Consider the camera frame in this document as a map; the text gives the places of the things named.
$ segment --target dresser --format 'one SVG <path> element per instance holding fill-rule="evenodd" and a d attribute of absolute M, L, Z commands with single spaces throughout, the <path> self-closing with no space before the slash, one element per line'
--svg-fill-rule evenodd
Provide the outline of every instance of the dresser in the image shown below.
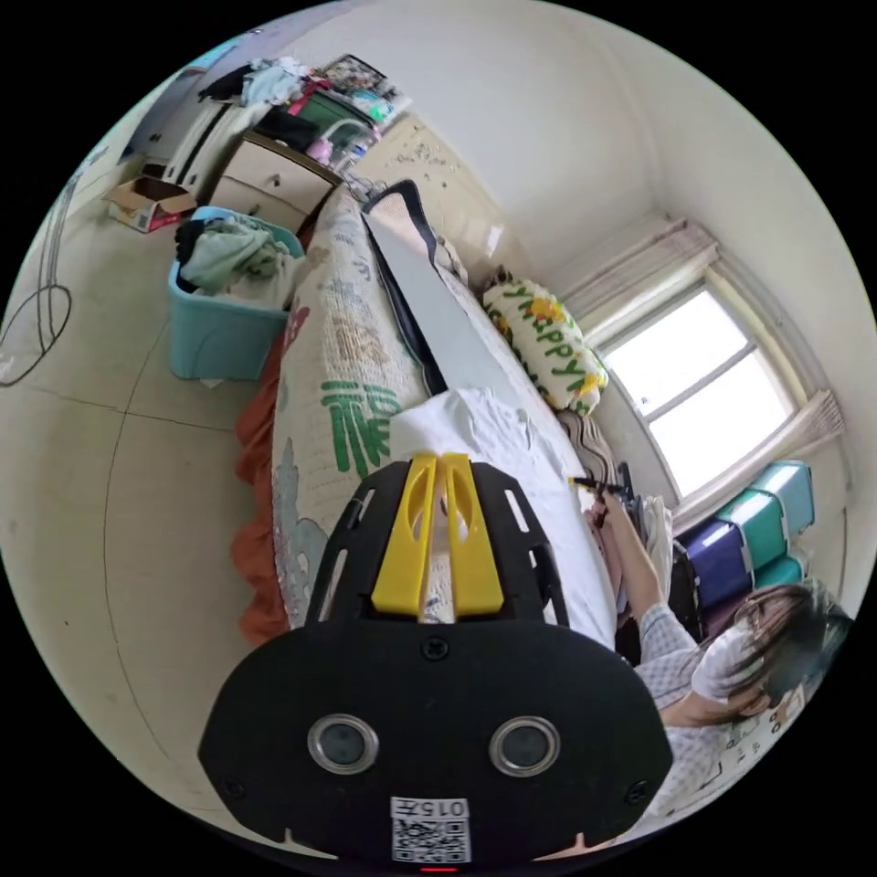
<path fill-rule="evenodd" d="M 341 182 L 307 155 L 247 132 L 223 169 L 210 203 L 295 232 Z"/>

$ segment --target pile of clothes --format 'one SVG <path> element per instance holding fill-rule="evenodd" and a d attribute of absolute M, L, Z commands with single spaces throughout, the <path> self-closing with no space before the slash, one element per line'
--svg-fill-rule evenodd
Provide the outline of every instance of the pile of clothes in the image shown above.
<path fill-rule="evenodd" d="M 175 237 L 177 284 L 184 292 L 273 311 L 289 309 L 304 256 L 293 256 L 257 220 L 191 219 Z"/>
<path fill-rule="evenodd" d="M 293 57 L 255 58 L 211 82 L 198 99 L 238 99 L 242 107 L 268 102 L 276 107 L 302 96 L 311 69 Z"/>

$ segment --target orange blanket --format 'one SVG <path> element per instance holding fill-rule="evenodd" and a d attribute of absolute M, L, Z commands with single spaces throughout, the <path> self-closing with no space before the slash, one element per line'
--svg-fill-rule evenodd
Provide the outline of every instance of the orange blanket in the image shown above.
<path fill-rule="evenodd" d="M 235 474 L 252 485 L 259 510 L 256 517 L 235 535 L 231 544 L 231 559 L 256 592 L 239 624 L 244 636 L 257 646 L 289 630 L 274 565 L 271 498 L 271 431 L 274 429 L 282 351 L 281 335 L 271 347 L 262 370 L 259 394 L 235 424 L 235 432 L 243 448 Z"/>

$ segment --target camera lens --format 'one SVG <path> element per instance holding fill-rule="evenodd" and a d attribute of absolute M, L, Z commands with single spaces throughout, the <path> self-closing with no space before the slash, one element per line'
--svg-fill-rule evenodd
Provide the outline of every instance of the camera lens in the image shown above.
<path fill-rule="evenodd" d="M 308 733 L 308 751 L 323 770 L 360 774 L 377 759 L 377 734 L 355 716 L 327 715 Z"/>
<path fill-rule="evenodd" d="M 493 765 L 508 777 L 535 777 L 560 753 L 560 736 L 547 720 L 521 716 L 502 724 L 491 739 Z"/>

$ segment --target sticker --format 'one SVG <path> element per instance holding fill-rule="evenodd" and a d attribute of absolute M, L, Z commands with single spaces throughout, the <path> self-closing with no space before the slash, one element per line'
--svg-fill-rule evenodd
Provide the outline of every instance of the sticker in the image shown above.
<path fill-rule="evenodd" d="M 472 861 L 466 798 L 390 798 L 393 861 Z"/>

